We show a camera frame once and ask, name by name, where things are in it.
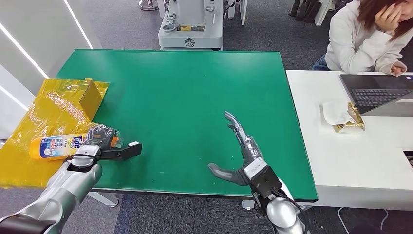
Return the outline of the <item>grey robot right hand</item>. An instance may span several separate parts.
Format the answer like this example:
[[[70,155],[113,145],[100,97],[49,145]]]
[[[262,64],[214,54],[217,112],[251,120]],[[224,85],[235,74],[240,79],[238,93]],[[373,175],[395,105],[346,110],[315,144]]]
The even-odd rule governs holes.
[[[243,164],[237,170],[225,170],[215,163],[208,164],[208,168],[217,178],[240,186],[247,186],[250,184],[252,177],[266,166],[266,163],[257,162],[257,160],[263,161],[263,155],[254,138],[245,133],[236,117],[228,111],[224,111],[224,116],[230,121],[228,127],[233,130],[240,145]]]

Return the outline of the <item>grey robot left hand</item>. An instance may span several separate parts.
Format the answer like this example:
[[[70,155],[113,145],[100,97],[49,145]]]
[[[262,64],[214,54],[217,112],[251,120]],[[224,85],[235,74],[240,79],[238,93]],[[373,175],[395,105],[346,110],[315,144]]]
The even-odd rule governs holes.
[[[121,148],[120,132],[104,124],[93,125],[85,135],[84,145],[98,145],[102,150]]]

